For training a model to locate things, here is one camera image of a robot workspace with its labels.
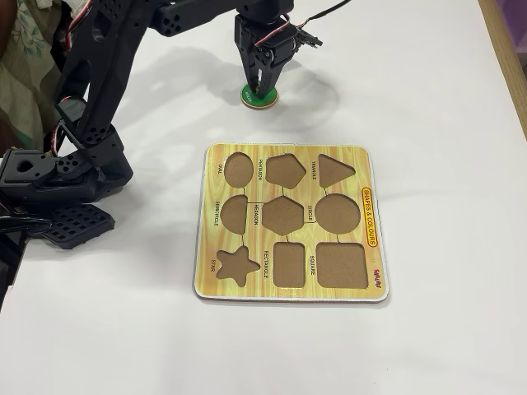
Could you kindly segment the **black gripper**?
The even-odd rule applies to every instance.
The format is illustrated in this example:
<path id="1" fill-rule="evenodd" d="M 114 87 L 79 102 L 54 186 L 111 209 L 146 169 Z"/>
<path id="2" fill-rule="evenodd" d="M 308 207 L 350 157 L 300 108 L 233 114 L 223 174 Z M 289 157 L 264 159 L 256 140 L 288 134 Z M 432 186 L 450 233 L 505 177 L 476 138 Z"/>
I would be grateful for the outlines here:
<path id="1" fill-rule="evenodd" d="M 264 98 L 276 85 L 285 57 L 279 46 L 294 42 L 297 29 L 283 13 L 271 22 L 252 21 L 241 14 L 235 17 L 235 44 L 249 88 Z"/>

